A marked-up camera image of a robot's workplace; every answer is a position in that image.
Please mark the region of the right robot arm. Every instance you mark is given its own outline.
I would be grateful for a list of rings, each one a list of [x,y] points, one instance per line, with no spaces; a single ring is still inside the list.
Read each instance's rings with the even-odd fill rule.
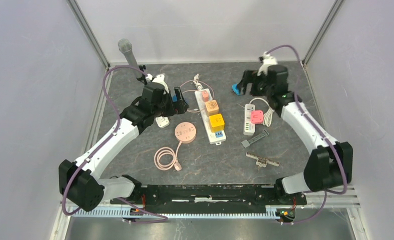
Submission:
[[[265,97],[268,105],[297,134],[309,153],[303,172],[279,178],[274,199],[286,204],[296,193],[325,191],[342,195],[351,182],[353,148],[328,134],[311,116],[302,99],[288,88],[288,69],[279,64],[266,71],[245,70],[236,92]]]

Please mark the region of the white plug adapter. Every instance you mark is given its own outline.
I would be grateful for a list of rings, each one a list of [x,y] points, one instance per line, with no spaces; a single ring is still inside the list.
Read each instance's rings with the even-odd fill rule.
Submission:
[[[162,117],[162,116],[156,117],[155,121],[156,121],[157,126],[161,129],[167,127],[170,124],[168,117]]]

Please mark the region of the light blue plug adapter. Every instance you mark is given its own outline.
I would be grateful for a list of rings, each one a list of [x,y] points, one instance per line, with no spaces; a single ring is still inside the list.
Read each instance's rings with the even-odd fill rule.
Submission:
[[[244,95],[243,89],[242,89],[242,85],[235,83],[232,85],[232,91],[237,95],[237,96],[242,96]]]

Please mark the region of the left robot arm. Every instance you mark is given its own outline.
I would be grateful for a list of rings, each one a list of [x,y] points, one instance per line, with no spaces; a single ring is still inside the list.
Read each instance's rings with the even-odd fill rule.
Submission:
[[[59,165],[59,189],[62,195],[63,213],[70,216],[66,202],[71,201],[79,209],[93,210],[105,200],[124,198],[135,204],[142,191],[127,177],[101,179],[101,174],[118,153],[136,139],[157,117],[184,114],[188,103],[179,87],[174,95],[159,82],[150,82],[143,87],[141,96],[124,108],[116,123],[90,150],[75,161],[64,160]]]

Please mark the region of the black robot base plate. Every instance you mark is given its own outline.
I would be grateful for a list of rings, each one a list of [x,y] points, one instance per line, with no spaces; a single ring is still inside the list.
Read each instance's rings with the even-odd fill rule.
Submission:
[[[280,196],[272,184],[138,185],[126,200],[157,214],[256,214],[307,203],[302,193]]]

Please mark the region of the long white power strip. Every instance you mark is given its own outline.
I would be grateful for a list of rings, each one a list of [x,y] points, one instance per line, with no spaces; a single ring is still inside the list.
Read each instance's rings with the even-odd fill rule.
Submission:
[[[213,131],[212,126],[211,126],[211,121],[210,121],[210,115],[207,112],[206,109],[206,103],[208,101],[204,101],[203,99],[203,93],[208,94],[208,101],[213,100],[212,94],[210,93],[210,90],[208,88],[205,88],[203,90],[197,90],[194,92],[195,99],[198,104],[198,109],[200,110],[200,115],[204,124],[204,131],[207,134],[209,143],[211,145],[221,145],[224,141],[226,141],[226,133],[224,130],[221,131]]]

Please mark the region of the round pink power socket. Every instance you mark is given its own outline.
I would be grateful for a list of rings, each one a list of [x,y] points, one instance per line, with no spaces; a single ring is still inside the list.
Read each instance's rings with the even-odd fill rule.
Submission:
[[[176,139],[183,144],[189,144],[196,138],[196,128],[190,122],[182,122],[175,127]]]

